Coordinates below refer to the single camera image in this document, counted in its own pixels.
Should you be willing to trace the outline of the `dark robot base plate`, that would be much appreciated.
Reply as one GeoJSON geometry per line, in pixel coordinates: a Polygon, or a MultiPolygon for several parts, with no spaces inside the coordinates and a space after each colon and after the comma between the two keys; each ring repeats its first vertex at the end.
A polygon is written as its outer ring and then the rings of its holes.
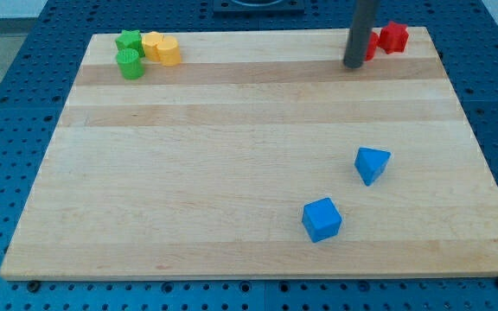
{"type": "Polygon", "coordinates": [[[214,13],[304,12],[305,0],[213,0],[214,13]]]}

